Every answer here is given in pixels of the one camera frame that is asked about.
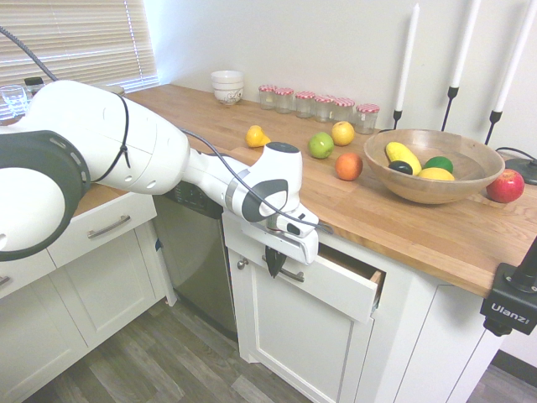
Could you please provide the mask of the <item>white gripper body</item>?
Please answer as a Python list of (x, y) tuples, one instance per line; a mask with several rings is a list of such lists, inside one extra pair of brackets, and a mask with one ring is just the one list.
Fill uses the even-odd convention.
[(290, 233), (268, 230), (257, 223), (242, 222), (240, 227), (245, 235), (302, 264), (311, 264), (318, 254), (319, 238), (316, 230), (300, 238)]

